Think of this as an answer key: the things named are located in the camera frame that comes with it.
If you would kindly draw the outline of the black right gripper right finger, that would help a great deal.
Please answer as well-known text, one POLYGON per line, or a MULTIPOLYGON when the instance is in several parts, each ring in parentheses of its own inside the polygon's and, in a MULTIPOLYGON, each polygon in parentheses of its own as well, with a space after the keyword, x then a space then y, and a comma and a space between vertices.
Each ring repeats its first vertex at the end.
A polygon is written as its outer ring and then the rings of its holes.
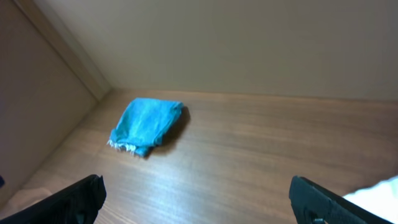
POLYGON ((289 199, 299 224, 391 223, 304 177, 293 177, 289 199))

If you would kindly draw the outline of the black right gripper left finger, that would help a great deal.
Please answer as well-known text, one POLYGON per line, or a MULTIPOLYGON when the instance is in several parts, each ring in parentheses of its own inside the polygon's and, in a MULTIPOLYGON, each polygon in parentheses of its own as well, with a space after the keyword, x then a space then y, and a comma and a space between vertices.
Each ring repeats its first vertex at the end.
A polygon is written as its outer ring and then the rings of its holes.
POLYGON ((93 224, 106 200, 102 176, 91 174, 1 220, 1 224, 93 224))

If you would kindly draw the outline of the light blue denim jeans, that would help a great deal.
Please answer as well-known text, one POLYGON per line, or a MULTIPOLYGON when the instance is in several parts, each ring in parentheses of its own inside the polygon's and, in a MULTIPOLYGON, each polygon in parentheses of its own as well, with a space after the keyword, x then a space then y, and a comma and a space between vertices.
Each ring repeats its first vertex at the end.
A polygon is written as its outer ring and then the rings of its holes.
POLYGON ((108 144, 135 156, 147 157, 162 144, 163 137, 180 118, 184 104, 180 101, 136 98, 129 103, 108 144))

